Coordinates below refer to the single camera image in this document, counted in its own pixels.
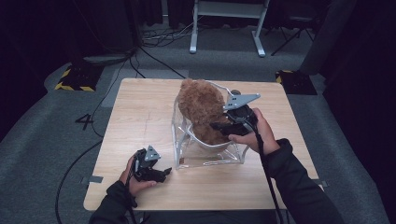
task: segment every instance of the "transparent bag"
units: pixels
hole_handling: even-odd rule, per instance
[[[227,100],[232,96],[227,88],[211,81],[207,82],[218,88],[224,99]],[[195,137],[191,121],[186,119],[178,108],[177,98],[172,117],[172,134],[177,169],[245,162],[248,146],[238,145],[232,141],[219,145],[208,145]]]

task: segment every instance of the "stuffed animal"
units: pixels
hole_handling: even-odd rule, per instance
[[[196,138],[211,146],[230,141],[210,126],[212,122],[230,122],[223,116],[223,96],[212,84],[203,79],[184,79],[177,102],[181,114],[191,121]]]

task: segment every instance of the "wooden table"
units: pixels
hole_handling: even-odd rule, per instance
[[[288,138],[294,154],[311,178],[318,178],[314,164],[291,110],[278,83],[214,81],[244,94],[260,93],[249,104],[258,107],[273,128],[276,138]],[[275,209],[266,183],[260,156],[249,150],[244,164],[222,164],[175,169],[172,140],[174,101],[181,80],[125,78],[114,105],[106,135],[93,170],[102,183],[91,182],[84,201],[95,210],[106,189],[117,181],[128,159],[141,148],[152,145],[162,156],[157,170],[173,167],[164,183],[140,192],[137,210],[235,210]],[[281,208],[285,208],[276,189]]]

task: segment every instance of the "plush toy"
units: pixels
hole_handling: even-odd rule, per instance
[[[203,79],[184,79],[177,97],[181,114],[192,123],[196,138],[214,146],[229,142],[227,136],[214,130],[211,122],[229,122],[223,116],[224,99],[221,92]]]

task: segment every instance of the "black jacket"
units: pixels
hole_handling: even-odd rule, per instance
[[[287,139],[277,141],[280,149],[266,156],[270,176],[276,181],[282,200],[296,223],[344,223],[337,208],[323,190],[309,178],[307,171],[292,153]],[[90,223],[124,223],[125,187],[117,181],[107,189],[107,196],[92,214]]]

